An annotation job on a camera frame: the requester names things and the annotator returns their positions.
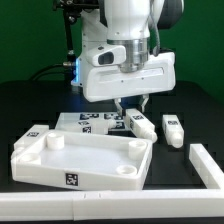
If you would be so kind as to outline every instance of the white tray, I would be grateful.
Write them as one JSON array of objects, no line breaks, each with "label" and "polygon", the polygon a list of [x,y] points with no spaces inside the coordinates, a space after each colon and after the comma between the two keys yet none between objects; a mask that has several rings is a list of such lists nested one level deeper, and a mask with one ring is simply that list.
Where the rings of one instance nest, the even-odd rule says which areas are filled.
[{"label": "white tray", "polygon": [[76,190],[143,188],[151,141],[59,130],[33,133],[38,133],[35,126],[18,141],[20,147],[15,143],[14,180]]}]

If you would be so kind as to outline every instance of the black table surface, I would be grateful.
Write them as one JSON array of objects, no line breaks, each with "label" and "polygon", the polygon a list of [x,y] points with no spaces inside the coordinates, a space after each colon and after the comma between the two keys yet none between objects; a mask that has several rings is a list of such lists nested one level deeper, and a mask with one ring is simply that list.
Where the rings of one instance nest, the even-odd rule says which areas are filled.
[{"label": "black table surface", "polygon": [[[136,108],[139,97],[122,101],[124,108]],[[61,112],[115,112],[112,100],[89,103],[82,94],[72,92],[60,81],[13,81],[0,84],[0,193],[51,192],[67,189],[19,183],[12,180],[10,156],[13,144],[34,124],[54,128]],[[168,146],[162,130],[162,115],[176,114],[185,131],[184,146]],[[189,147],[201,143],[224,169],[224,106],[197,84],[178,81],[173,91],[150,95],[144,115],[156,126],[158,141],[144,189],[204,189],[189,162]],[[131,136],[131,132],[110,132]],[[95,220],[76,223],[224,223],[219,218],[178,218],[138,220]]]}]

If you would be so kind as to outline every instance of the white robot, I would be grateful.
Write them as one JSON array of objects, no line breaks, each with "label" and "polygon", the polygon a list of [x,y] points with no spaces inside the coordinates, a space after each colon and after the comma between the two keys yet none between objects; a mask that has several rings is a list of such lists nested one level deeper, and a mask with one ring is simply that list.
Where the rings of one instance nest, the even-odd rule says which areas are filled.
[{"label": "white robot", "polygon": [[[173,52],[160,53],[159,28],[170,28],[181,17],[183,0],[61,0],[79,8],[82,53],[75,62],[72,85],[83,88],[90,102],[148,94],[175,86]],[[150,55],[150,30],[157,46]]]}]

